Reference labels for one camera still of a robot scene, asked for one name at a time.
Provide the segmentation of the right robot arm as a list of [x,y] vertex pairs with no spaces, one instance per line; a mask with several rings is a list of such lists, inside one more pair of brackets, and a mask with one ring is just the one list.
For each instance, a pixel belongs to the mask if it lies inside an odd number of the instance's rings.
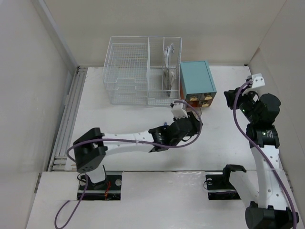
[[236,88],[224,92],[227,106],[245,115],[249,124],[241,133],[249,141],[254,157],[258,188],[241,165],[226,165],[221,175],[224,187],[234,187],[245,209],[249,229],[295,229],[299,215],[279,176],[279,136],[274,121],[280,112],[280,100],[273,94],[258,95]]

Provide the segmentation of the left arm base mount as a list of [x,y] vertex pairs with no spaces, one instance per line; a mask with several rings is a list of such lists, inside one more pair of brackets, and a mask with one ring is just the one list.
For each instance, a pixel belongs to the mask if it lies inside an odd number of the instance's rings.
[[118,201],[121,200],[122,172],[106,171],[106,179],[100,184],[90,180],[82,200]]

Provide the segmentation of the grey spiral setup guide booklet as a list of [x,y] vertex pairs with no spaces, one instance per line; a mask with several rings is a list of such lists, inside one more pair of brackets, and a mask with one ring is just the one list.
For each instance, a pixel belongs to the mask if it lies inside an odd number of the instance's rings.
[[163,51],[163,89],[165,90],[165,96],[167,98],[171,97],[172,89],[175,89],[177,79],[175,69],[171,66],[171,59],[173,54],[174,44],[171,43],[169,46],[166,46]]

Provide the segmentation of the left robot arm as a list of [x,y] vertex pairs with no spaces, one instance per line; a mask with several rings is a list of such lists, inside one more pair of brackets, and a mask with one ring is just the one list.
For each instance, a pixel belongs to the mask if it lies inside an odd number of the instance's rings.
[[67,150],[67,157],[76,164],[77,172],[88,177],[96,189],[105,187],[107,178],[102,161],[107,156],[129,152],[162,152],[192,144],[186,138],[197,140],[202,121],[192,112],[175,117],[170,125],[162,125],[148,131],[131,134],[106,134],[92,128]]

